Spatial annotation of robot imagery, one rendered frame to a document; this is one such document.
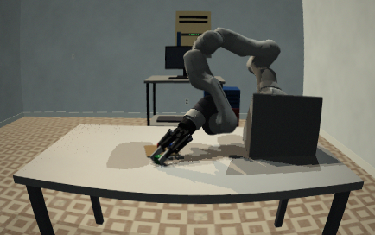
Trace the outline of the tan flat mat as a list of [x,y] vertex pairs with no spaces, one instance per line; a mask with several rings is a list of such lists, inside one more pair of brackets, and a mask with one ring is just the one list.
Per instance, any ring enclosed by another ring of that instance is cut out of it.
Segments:
[[[157,145],[145,145],[144,148],[145,148],[146,156],[149,157],[157,149]],[[163,153],[166,151],[166,149],[161,153],[161,155],[163,155]],[[172,156],[178,156],[179,154],[173,153],[171,155]]]

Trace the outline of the green die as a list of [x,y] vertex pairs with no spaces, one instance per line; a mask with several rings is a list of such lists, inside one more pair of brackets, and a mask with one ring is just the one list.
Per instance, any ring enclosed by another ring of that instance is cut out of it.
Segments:
[[160,164],[158,159],[161,157],[161,155],[154,156],[154,163]]

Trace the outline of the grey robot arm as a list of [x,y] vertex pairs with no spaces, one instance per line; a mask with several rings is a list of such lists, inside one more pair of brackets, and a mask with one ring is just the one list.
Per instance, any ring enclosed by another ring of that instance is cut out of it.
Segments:
[[[208,135],[232,133],[238,125],[220,82],[214,78],[206,61],[220,47],[238,56],[250,56],[247,68],[256,75],[257,93],[288,95],[277,84],[276,73],[270,69],[281,52],[276,42],[255,41],[224,28],[207,31],[196,39],[192,50],[185,53],[184,63],[191,85],[211,95],[202,98],[183,118],[192,120],[196,130],[202,127]],[[266,67],[269,69],[260,69]]]

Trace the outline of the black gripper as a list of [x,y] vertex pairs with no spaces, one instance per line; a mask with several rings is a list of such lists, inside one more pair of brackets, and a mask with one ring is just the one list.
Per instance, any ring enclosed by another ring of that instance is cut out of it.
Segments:
[[159,141],[159,147],[150,155],[152,161],[154,156],[160,155],[171,143],[173,143],[158,159],[163,164],[173,153],[181,151],[189,142],[193,141],[192,135],[196,131],[195,123],[189,118],[183,118],[178,127],[174,130],[168,129],[168,132]]

